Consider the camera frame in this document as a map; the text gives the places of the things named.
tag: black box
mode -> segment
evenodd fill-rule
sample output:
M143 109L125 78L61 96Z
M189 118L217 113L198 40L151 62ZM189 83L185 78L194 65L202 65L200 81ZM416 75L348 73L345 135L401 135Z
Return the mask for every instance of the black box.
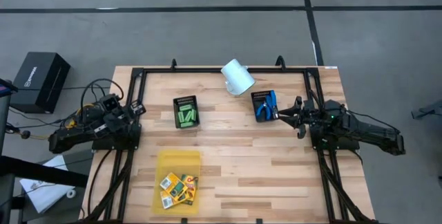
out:
M23 113L53 113L69 68L57 53L29 52L15 77L19 92L10 106Z

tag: black metal frame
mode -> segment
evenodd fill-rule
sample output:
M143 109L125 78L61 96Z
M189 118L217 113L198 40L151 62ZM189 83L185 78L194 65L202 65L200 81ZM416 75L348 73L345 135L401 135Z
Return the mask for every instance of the black metal frame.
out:
M287 68L285 66L284 59L279 56L276 60L276 67L272 68L248 68L248 71L250 73L300 73L304 77L305 81L305 90L307 92L307 99L312 100L312 95L310 92L311 90L311 82L310 77L314 79L314 84L316 87L316 94L319 99L319 104L324 103L324 95L323 90L320 83L320 75L318 72L318 69L316 67L312 68ZM133 101L133 95L136 90L135 88L135 82L138 77L140 77L140 87L138 88L138 100L142 102L144 97L144 88L146 87L146 78L147 74L149 73L220 73L220 68L180 68L177 67L177 63L175 60L172 61L170 68L133 68L131 73L131 81L129 84L128 89L128 97L126 99L126 102L132 102ZM140 117L136 119L136 122L138 123L140 121ZM322 137L315 135L314 131L311 132L311 138L316 139L316 143L318 143L318 139L322 139ZM323 188L324 188L324 195L325 195L325 202L327 205L327 214L329 218L330 223L353 223L353 221L349 220L348 211L354 216L355 220L358 221L358 223L367 221L368 223L371 223L372 220L370 220L368 217L364 216L361 211L353 204L352 200L349 198L349 196L345 193L342 183L340 181L340 174L339 174L339 167L338 167L338 160L336 157L336 151L335 150L328 150L330 162L331 162L331 170L327 166L326 160L325 160L325 154L324 150L320 147L314 147L318 154L318 162L320 166L321 171L321 180L323 182ZM133 154L135 152L135 149L130 149L128 151L127 161L130 164L133 162ZM122 152L117 151L117 155L115 156L115 162L114 162L114 168L112 173L112 180L110 182L111 185L115 185L117 180L117 175L119 172L119 165L121 163L121 157ZM124 210L126 206L126 199L128 194L128 185L129 185L130 176L125 177L123 182L123 188L121 193L121 198L119 202L119 208L118 208L118 220L124 219ZM332 193L330 191L329 183L334 187L338 194L338 200L339 200L339 206L340 206L340 215L342 219L336 219L335 213L334 213L334 207L333 207L333 201L332 201ZM112 205L109 204L106 208L106 212L104 215L104 220L108 220L111 217L111 210Z

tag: wooden table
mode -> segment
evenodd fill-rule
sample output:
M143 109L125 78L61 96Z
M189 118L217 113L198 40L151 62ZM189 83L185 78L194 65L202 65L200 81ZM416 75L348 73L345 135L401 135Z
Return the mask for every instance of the wooden table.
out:
M132 66L115 68L113 80L127 91ZM339 72L319 67L325 100L345 103ZM229 95L221 73L148 74L144 93L147 113L142 116L142 137L135 152L126 204L125 223L326 223L327 211L320 179L318 157L311 147L309 132L304 139L282 121L257 123L251 91L273 89L278 108L293 105L297 95L307 98L301 74L253 74L256 84L240 97ZM112 93L118 93L114 86ZM195 129L176 129L172 99L196 95L201 124ZM199 214L158 216L151 211L158 151L198 150L202 154ZM93 175L105 151L95 154ZM115 152L100 169L94 185L92 206L106 193ZM352 153L338 152L343 187L361 211L374 218L360 160ZM89 191L92 176L86 192ZM336 218L337 197L334 196ZM117 215L120 193L113 204ZM83 208L87 208L88 194Z

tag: white paper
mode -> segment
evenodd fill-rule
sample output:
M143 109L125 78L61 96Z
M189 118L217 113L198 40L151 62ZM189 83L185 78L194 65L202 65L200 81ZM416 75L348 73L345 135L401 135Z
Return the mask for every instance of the white paper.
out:
M57 166L57 169L64 169L66 171L68 170L68 168L65 165L63 156L54 157L53 159L45 163L44 166L47 167ZM74 188L74 186L54 185L53 183L46 183L30 179L21 179L20 183L23 189L25 190L25 192L29 192L31 190L38 188L32 192L27 193L27 195L29 196L29 199L31 200L32 204L34 205L36 211L39 214L45 212L48 208L54 205L61 197L65 196L69 190Z

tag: blue pliers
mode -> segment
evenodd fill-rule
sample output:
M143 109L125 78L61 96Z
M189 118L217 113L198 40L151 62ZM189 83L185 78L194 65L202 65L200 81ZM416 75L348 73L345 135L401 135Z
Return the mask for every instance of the blue pliers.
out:
M270 95L265 96L265 102L260 105L256 111L256 115L261 115L262 109L265 109L265 120L270 120L270 115L273 114L273 118L278 118L278 110L276 108L276 96L275 91L271 90Z

